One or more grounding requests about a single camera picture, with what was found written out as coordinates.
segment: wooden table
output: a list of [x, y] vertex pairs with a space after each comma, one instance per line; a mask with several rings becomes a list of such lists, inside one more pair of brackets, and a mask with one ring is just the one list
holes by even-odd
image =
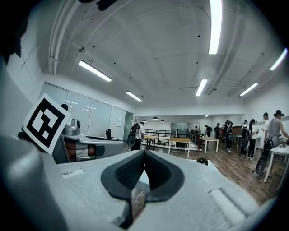
[[159, 137], [155, 135], [145, 135], [144, 138], [146, 139], [146, 149], [148, 149], [148, 142], [149, 142], [149, 147], [150, 147], [150, 141], [154, 139], [154, 145], [155, 145], [155, 139], [158, 139]]
[[168, 153], [170, 154], [170, 150], [171, 150], [171, 142], [179, 142], [179, 143], [186, 143], [188, 144], [188, 157], [190, 154], [190, 143], [191, 140], [189, 138], [178, 138], [178, 137], [171, 137], [168, 141]]
[[210, 141], [217, 141], [216, 153], [218, 152], [219, 139], [211, 138], [211, 137], [208, 137], [208, 138], [201, 137], [200, 139], [205, 141], [205, 154], [207, 152], [207, 142], [209, 142], [208, 148], [210, 148]]
[[[271, 159], [270, 159], [270, 164], [269, 164], [269, 167], [268, 167], [268, 170], [267, 170], [267, 173], [266, 173], [266, 176], [265, 176], [265, 179], [264, 179], [264, 183], [266, 183], [267, 179], [268, 179], [268, 176], [269, 176], [269, 173], [270, 173], [270, 169], [272, 167], [272, 163], [273, 163], [273, 159], [274, 159], [274, 155], [281, 155], [281, 156], [289, 156], [289, 146], [286, 146], [285, 148], [283, 147], [276, 147], [276, 148], [272, 148], [271, 149]], [[282, 185], [284, 179], [285, 179], [285, 176], [286, 176], [286, 173], [287, 173], [287, 170], [288, 170], [288, 164], [289, 164], [289, 159], [287, 160], [287, 164], [286, 164], [286, 167], [285, 167], [285, 171], [283, 173], [283, 176], [282, 176], [282, 179], [281, 179], [281, 182], [277, 188], [277, 191], [279, 190], [280, 186]]]

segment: desk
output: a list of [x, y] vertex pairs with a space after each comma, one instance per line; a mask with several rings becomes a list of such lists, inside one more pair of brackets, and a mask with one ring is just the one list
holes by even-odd
[[146, 139], [146, 149], [148, 149], [148, 142], [149, 142], [149, 147], [150, 147], [150, 141], [154, 139], [154, 145], [155, 145], [155, 139], [158, 139], [159, 137], [155, 135], [145, 135], [144, 138]]
[[[274, 155], [289, 156], [289, 146], [286, 146], [285, 148], [276, 147], [276, 148], [271, 149], [270, 164], [269, 164], [269, 167], [268, 167], [265, 179], [264, 179], [264, 183], [266, 183], [266, 181], [268, 179], [268, 175], [270, 173], [270, 169], [271, 169], [271, 166], [272, 166], [272, 163], [273, 163]], [[286, 176], [286, 173], [287, 173], [287, 170], [288, 170], [288, 164], [289, 164], [289, 159], [287, 160], [285, 171], [283, 173], [283, 176], [282, 176], [281, 182], [280, 182], [280, 184], [279, 184], [279, 186], [277, 188], [277, 191], [279, 190], [280, 186], [282, 185], [282, 183], [283, 183], [283, 181], [285, 179], [285, 176]]]
[[186, 143], [188, 144], [188, 157], [190, 154], [190, 143], [191, 140], [189, 138], [178, 138], [178, 137], [171, 137], [168, 141], [168, 153], [170, 154], [170, 150], [171, 150], [171, 142], [179, 142], [179, 143]]
[[241, 135], [235, 135], [235, 143], [237, 138], [237, 147], [239, 146], [239, 138], [242, 137]]
[[257, 137], [256, 137], [256, 143], [255, 143], [255, 150], [254, 150], [254, 152], [256, 151], [258, 139], [260, 139], [260, 145], [259, 145], [259, 147], [261, 146], [261, 136], [257, 136]]
[[205, 141], [205, 154], [207, 152], [207, 142], [209, 142], [208, 148], [210, 148], [210, 141], [217, 141], [216, 153], [218, 152], [219, 139], [211, 138], [211, 137], [208, 137], [208, 138], [201, 137], [200, 139]]

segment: ceiling beam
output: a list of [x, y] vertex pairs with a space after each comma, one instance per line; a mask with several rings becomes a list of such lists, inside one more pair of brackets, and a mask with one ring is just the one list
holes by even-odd
[[[246, 13], [248, 16], [249, 8], [248, 8], [248, 5], [246, 6], [247, 6]], [[236, 21], [234, 25], [234, 32], [233, 32], [232, 39], [228, 47], [228, 51], [222, 63], [222, 66], [220, 70], [218, 71], [214, 82], [212, 83], [212, 85], [214, 86], [217, 86], [222, 81], [223, 77], [225, 76], [227, 71], [230, 69], [230, 66], [233, 63], [234, 58], [236, 57], [236, 54], [241, 46], [242, 38], [243, 38], [244, 31], [245, 31], [246, 24], [247, 24], [247, 19], [246, 17], [245, 19], [240, 18], [240, 14], [241, 14], [240, 13], [240, 0], [238, 0], [237, 16], [236, 16]], [[207, 90], [208, 95], [211, 95], [213, 91], [214, 91], [214, 88], [209, 88]]]

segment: person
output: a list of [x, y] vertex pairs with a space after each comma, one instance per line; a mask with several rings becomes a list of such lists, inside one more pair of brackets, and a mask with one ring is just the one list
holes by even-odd
[[[244, 125], [241, 128], [241, 134], [242, 134], [243, 138], [246, 137], [246, 134], [247, 134], [248, 130], [249, 130], [248, 121], [244, 120]], [[247, 150], [244, 150], [244, 149], [245, 149], [245, 145], [241, 146], [241, 154], [246, 156], [247, 155]]]
[[63, 103], [63, 104], [61, 105], [61, 107], [62, 107], [63, 109], [65, 109], [66, 111], [68, 111], [68, 106], [67, 106], [66, 103]]
[[219, 123], [217, 123], [217, 126], [215, 127], [215, 136], [216, 136], [216, 138], [217, 139], [219, 139], [219, 137], [220, 137], [220, 127], [219, 127]]
[[249, 145], [249, 152], [248, 152], [248, 160], [253, 160], [254, 156], [254, 150], [255, 150], [255, 145], [256, 145], [256, 137], [257, 137], [257, 132], [255, 130], [255, 120], [251, 119], [249, 123], [249, 130], [251, 132], [251, 137], [250, 137], [250, 145]]
[[131, 151], [140, 150], [140, 141], [145, 138], [144, 133], [145, 133], [145, 123], [141, 122], [140, 128], [139, 128], [139, 133], [135, 135], [135, 143], [131, 147]]
[[[280, 120], [281, 117], [284, 116], [280, 110], [277, 110], [274, 114], [274, 118], [270, 120], [268, 124], [268, 139], [272, 139], [273, 147], [275, 148], [278, 146], [279, 143], [279, 132], [281, 131], [282, 134], [289, 139], [287, 132], [285, 132], [282, 121]], [[269, 176], [272, 176], [272, 170], [274, 167], [275, 160], [273, 160]]]
[[267, 112], [264, 113], [263, 118], [265, 120], [265, 127], [262, 129], [262, 131], [265, 131], [265, 136], [264, 136], [264, 143], [268, 139], [268, 125], [269, 125], [269, 115]]
[[226, 121], [226, 124], [224, 125], [224, 134], [226, 136], [226, 148], [228, 152], [231, 152], [232, 148], [232, 140], [229, 139], [229, 135], [233, 135], [232, 133], [232, 126], [233, 124], [230, 120]]
[[211, 137], [211, 128], [208, 125], [205, 125], [205, 127], [207, 128], [205, 131], [205, 135], [207, 135], [208, 137]]

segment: table leg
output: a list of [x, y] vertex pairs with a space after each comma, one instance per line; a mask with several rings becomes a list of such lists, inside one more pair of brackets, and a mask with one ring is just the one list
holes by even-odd
[[264, 179], [264, 183], [266, 183], [266, 181], [268, 179], [268, 176], [269, 176], [269, 173], [270, 173], [270, 169], [271, 169], [271, 166], [272, 166], [272, 163], [273, 163], [273, 159], [274, 159], [274, 153], [272, 152], [271, 159], [270, 159], [270, 164], [269, 164], [269, 167], [268, 167], [265, 179]]
[[289, 164], [289, 160], [287, 161], [287, 164], [286, 164], [286, 167], [285, 167], [285, 170], [284, 170], [282, 179], [281, 179], [280, 184], [279, 184], [279, 186], [278, 186], [278, 188], [277, 188], [277, 190], [276, 190], [277, 192], [278, 192], [278, 190], [280, 189], [280, 187], [281, 187], [281, 185], [283, 184], [283, 181], [284, 181], [284, 179], [285, 179], [285, 176], [286, 176], [286, 173], [287, 173], [287, 170], [288, 170], [288, 164]]
[[189, 146], [188, 146], [188, 157], [189, 157], [189, 155], [190, 155], [190, 143], [188, 143], [189, 144]]
[[217, 148], [216, 148], [216, 153], [218, 153], [218, 146], [219, 146], [219, 140], [217, 140]]
[[171, 150], [171, 141], [168, 142], [168, 154], [170, 154], [170, 150]]
[[207, 141], [205, 141], [205, 154], [207, 152]]

